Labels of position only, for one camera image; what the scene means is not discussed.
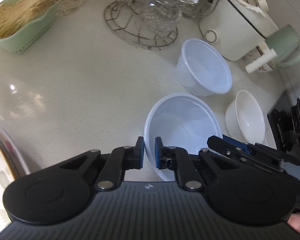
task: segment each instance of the plastic container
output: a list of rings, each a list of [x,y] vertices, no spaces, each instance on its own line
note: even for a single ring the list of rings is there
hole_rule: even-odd
[[[239,142],[262,144],[266,126],[257,100],[246,90],[240,90],[226,110],[226,128],[231,138]]]
[[[160,136],[164,146],[182,147],[197,155],[207,148],[207,140],[222,132],[212,110],[200,99],[183,93],[171,94],[159,100],[146,120],[144,139],[146,156],[154,171],[164,181],[174,181],[170,170],[156,168],[154,140]]]
[[[196,96],[225,94],[232,87],[231,72],[224,58],[210,44],[198,39],[183,43],[176,76]]]
[[[15,4],[19,0],[4,0],[4,4]],[[0,39],[0,47],[17,54],[22,54],[52,24],[57,13],[57,3],[52,5],[43,15],[29,22],[15,34]]]

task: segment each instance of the metal wire rack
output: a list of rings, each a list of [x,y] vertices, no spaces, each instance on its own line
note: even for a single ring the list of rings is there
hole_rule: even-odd
[[[104,10],[106,24],[121,38],[148,49],[168,46],[175,42],[178,28],[163,38],[147,28],[139,17],[142,3],[143,0],[114,1]]]

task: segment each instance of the white plastic tube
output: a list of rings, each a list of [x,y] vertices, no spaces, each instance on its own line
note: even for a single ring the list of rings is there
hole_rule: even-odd
[[[270,49],[267,53],[262,55],[260,58],[257,58],[255,61],[248,64],[246,66],[246,71],[250,74],[276,57],[277,57],[277,53],[275,52],[275,50]]]

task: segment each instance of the white ceramic bowl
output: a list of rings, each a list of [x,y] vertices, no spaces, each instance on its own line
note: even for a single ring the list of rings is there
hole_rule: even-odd
[[[1,126],[0,126],[0,141],[8,151],[9,156],[11,160],[15,163],[19,173],[20,174],[25,173],[26,175],[30,174],[31,173],[30,169],[26,164],[25,160],[23,159],[22,154],[19,152],[18,148],[14,144],[9,134]]]
[[[226,110],[226,128],[231,138],[251,144],[263,143],[266,126],[257,100],[240,90]]]
[[[151,109],[146,120],[144,139],[146,156],[154,171],[165,181],[174,181],[170,170],[156,168],[154,141],[160,136],[164,146],[184,148],[197,155],[207,148],[207,140],[222,132],[212,110],[200,99],[183,93],[168,95]]]
[[[224,58],[210,44],[198,39],[182,44],[176,76],[195,96],[225,94],[232,87],[231,72]]]

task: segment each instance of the metal screw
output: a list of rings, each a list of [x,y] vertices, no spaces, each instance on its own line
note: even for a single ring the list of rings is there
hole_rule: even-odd
[[[98,188],[101,188],[101,189],[110,189],[113,187],[113,183],[109,180],[103,180],[103,181],[100,181],[98,184],[97,184]]]
[[[186,183],[186,187],[189,189],[198,189],[202,186],[202,184],[196,180],[191,180]]]

